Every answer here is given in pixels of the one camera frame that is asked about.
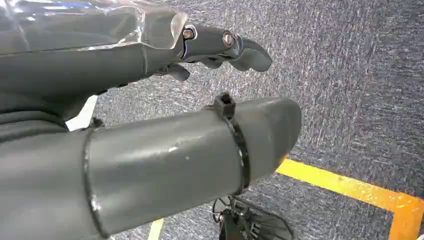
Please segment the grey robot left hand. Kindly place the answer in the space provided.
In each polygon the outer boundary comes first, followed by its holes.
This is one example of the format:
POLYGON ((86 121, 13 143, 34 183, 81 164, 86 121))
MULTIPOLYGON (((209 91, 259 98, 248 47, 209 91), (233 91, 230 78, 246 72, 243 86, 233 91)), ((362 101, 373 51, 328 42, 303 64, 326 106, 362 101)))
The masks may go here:
POLYGON ((267 71, 272 59, 229 30, 187 24, 145 0, 0 3, 0 237, 100 240, 217 200, 222 240, 290 240, 287 223, 238 199, 296 144, 300 106, 278 97, 70 130, 87 100, 184 64, 267 71))

